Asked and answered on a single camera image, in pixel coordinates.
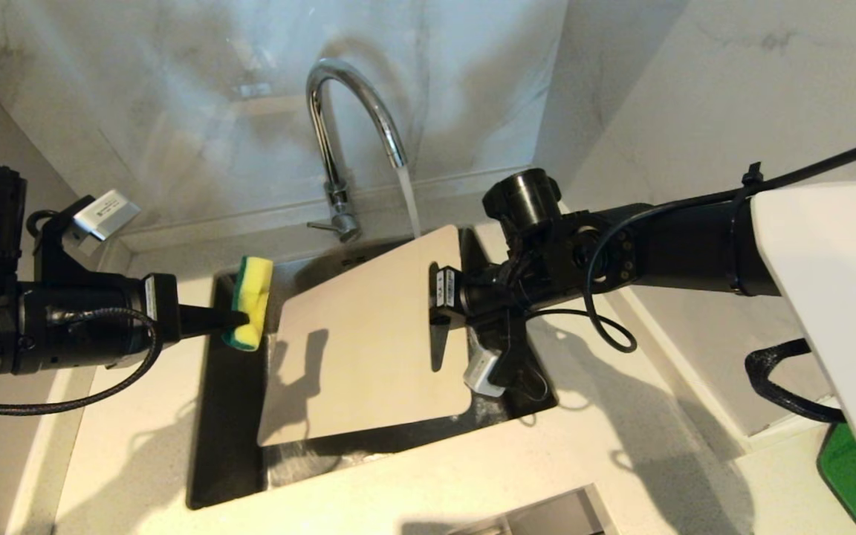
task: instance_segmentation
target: white cutting board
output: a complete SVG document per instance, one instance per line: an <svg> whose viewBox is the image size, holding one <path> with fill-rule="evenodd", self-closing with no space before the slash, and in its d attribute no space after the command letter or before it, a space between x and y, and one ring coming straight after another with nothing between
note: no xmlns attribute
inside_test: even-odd
<svg viewBox="0 0 856 535"><path fill-rule="evenodd" d="M431 369L432 262L461 267L455 227L395 248L282 306L259 423L262 446L468 409L464 328L449 332L441 370Z"/></svg>

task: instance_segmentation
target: running water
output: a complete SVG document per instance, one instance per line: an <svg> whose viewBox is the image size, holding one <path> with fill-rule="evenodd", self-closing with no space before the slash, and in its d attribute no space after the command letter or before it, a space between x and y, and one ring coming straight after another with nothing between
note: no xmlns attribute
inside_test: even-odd
<svg viewBox="0 0 856 535"><path fill-rule="evenodd" d="M398 183L401 183L401 192L405 195L408 219L412 222L412 233L415 234L415 238L419 238L421 237L421 221L418 220L418 207L415 206L415 193L412 190L412 179L408 176L408 167L401 166L395 171L398 173Z"/></svg>

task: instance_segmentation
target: faucet spout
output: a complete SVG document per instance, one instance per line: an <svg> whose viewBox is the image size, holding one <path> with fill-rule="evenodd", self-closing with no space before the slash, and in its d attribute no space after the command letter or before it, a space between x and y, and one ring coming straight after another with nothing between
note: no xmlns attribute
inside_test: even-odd
<svg viewBox="0 0 856 535"><path fill-rule="evenodd" d="M392 120L388 108L385 108L385 102L378 96L372 84L356 68L342 60L329 58L320 59L316 65L313 65L306 79L306 105L309 107L309 115L312 117L313 127L316 129L319 152L322 155L322 164L325 166L327 176L325 190L333 219L333 224L330 227L314 227L335 228L335 231L340 234L340 240L344 243L359 237L360 228L352 213L348 185L339 176L339 167L337 167L335 155L332 153L332 143L329 141L329 132L326 128L325 117L322 114L322 86L327 80L342 82L363 103L376 126L378 135L380 135L385 153L395 169L405 166L408 163L408 158L405 156L405 149L401 145L401 136L398 135L395 122ZM343 234L342 228L351 228L352 233Z"/></svg>

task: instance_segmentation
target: green mat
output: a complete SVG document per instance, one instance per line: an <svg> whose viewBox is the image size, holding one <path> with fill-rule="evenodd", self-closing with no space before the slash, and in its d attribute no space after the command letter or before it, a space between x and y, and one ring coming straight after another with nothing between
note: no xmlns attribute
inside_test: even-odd
<svg viewBox="0 0 856 535"><path fill-rule="evenodd" d="M856 440L847 424L831 427L818 455L818 471L856 522Z"/></svg>

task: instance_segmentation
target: marble wall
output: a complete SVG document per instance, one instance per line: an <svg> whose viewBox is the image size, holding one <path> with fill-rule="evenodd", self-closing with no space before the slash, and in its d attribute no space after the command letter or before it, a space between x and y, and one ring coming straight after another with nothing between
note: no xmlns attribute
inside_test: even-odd
<svg viewBox="0 0 856 535"><path fill-rule="evenodd" d="M0 102L75 192L136 200L130 230L274 210L322 199L324 56L376 85L415 185L529 163L566 4L0 0ZM351 187L398 189L363 108L330 95Z"/></svg>
<svg viewBox="0 0 856 535"><path fill-rule="evenodd" d="M856 2L583 0L564 24L534 163L571 209L717 192L751 162L773 177L856 146ZM784 299L635 291L744 434L787 414L742 365L800 335ZM775 378L830 390L811 355Z"/></svg>

